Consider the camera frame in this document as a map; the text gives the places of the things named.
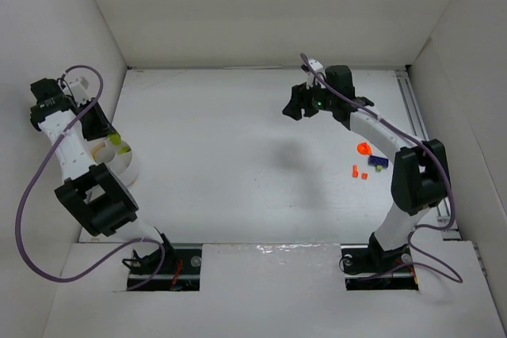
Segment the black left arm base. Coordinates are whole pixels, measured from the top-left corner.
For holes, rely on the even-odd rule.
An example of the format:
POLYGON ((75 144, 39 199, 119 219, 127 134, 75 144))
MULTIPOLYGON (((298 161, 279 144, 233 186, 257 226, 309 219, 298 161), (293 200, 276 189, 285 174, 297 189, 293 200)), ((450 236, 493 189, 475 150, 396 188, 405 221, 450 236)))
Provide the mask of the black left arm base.
POLYGON ((132 291, 198 291, 200 289, 200 270, 202 247, 177 246, 175 259, 165 259, 156 275, 148 278, 157 268, 160 258, 154 253, 151 264, 141 264, 137 253, 132 258, 123 259, 122 264, 128 268, 127 288, 132 291))

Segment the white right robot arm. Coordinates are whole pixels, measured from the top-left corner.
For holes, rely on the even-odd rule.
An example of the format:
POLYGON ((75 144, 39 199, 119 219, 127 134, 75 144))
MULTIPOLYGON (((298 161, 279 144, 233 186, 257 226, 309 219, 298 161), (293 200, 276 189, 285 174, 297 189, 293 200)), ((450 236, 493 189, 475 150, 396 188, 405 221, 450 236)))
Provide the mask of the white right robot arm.
POLYGON ((330 113, 344 128, 371 143, 380 152, 376 164, 392 172, 391 209, 365 248, 345 252, 345 272, 380 276, 405 267, 402 256, 409 253, 414 233, 424 227, 422 218, 450 196, 444 144, 405 133, 383 117, 373 101, 356 94, 348 66, 324 67, 310 59, 301 69, 307 80, 292 87, 283 115, 301 120, 330 113))

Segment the lime green lego slope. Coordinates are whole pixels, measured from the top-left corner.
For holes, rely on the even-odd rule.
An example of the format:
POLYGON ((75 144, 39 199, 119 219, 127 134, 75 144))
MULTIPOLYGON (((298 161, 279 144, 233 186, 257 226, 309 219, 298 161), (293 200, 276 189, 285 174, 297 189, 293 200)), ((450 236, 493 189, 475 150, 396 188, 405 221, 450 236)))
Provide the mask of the lime green lego slope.
POLYGON ((111 135, 109 135, 109 141, 113 145, 120 145, 121 144, 121 137, 118 134, 111 134, 111 135))

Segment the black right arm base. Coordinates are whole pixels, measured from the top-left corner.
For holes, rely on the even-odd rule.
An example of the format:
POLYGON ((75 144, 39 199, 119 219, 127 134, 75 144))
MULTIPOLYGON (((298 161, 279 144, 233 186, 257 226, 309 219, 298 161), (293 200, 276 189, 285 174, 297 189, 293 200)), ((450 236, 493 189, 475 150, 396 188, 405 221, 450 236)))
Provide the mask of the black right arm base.
POLYGON ((339 267, 347 291, 418 291, 419 286, 405 246, 379 260, 367 245, 342 245, 339 267))

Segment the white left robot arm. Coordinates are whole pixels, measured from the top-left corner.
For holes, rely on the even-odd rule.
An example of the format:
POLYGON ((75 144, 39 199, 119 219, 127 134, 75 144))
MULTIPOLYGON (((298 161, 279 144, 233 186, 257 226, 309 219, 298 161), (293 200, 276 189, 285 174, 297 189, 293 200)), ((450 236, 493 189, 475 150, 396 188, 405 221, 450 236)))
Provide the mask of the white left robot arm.
POLYGON ((51 154, 61 169, 62 184, 55 195, 63 207, 90 235, 110 237, 117 233, 124 240, 154 240, 155 252, 135 253, 124 265, 136 275, 164 271, 177 263, 177 254, 167 237, 157 229, 143 226, 132 194, 118 174, 97 161, 88 142, 116 134, 96 98, 87 92, 84 78, 67 82, 42 78, 30 85, 36 103, 30 108, 30 122, 51 142, 51 154))

